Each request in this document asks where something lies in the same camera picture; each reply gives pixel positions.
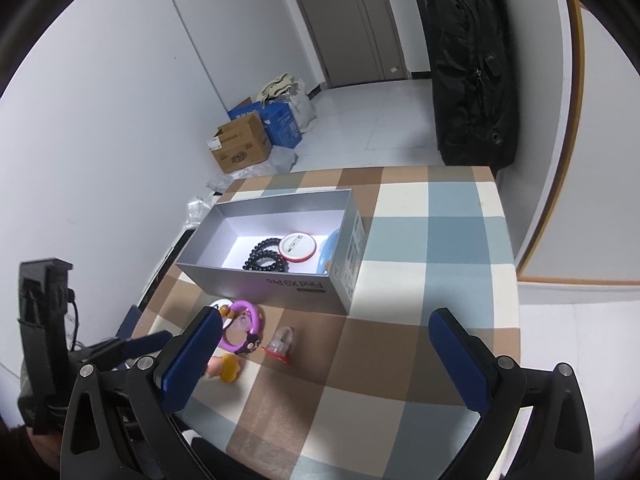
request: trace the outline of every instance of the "table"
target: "table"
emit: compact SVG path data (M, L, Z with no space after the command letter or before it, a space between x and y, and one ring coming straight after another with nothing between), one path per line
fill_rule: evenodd
M292 364L249 354L234 384L203 378L178 416L274 480L436 479L478 416L430 345L430 312L447 306L494 354L520 357L500 198L488 168L421 166L236 180L220 202L345 188L369 234L350 315L261 306L264 344L293 327ZM215 299L173 266L134 336L180 333Z

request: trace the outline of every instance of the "hand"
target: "hand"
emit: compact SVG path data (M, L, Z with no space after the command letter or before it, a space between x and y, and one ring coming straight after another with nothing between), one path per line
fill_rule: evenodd
M46 435L34 435L31 428L27 428L27 434L42 461L50 468L60 471L60 448L62 447L62 435L49 433Z

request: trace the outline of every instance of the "black beaded bracelet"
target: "black beaded bracelet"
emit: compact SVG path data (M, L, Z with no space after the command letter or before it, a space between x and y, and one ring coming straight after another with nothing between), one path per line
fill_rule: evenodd
M280 238L268 238L261 241L251 251L249 259L244 263L244 270L263 270L265 272L287 272L287 261L276 251L267 251L267 247L277 246L280 244ZM273 263L267 266L260 265L261 260L273 260Z

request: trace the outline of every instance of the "blue gripper pad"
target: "blue gripper pad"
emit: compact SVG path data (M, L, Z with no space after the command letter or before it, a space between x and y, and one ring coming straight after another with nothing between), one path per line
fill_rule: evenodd
M206 306L160 352L154 383L160 389L160 405L165 413L178 412L187 405L220 338L222 317L217 309Z
M479 338L469 335L448 308L434 310L429 316L429 339L466 408L484 415L498 382L492 352Z

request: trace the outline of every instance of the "black backpack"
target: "black backpack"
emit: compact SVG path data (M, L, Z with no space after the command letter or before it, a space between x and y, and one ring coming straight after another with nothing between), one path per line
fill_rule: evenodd
M438 150L448 166L510 165L518 98L502 0L427 0Z

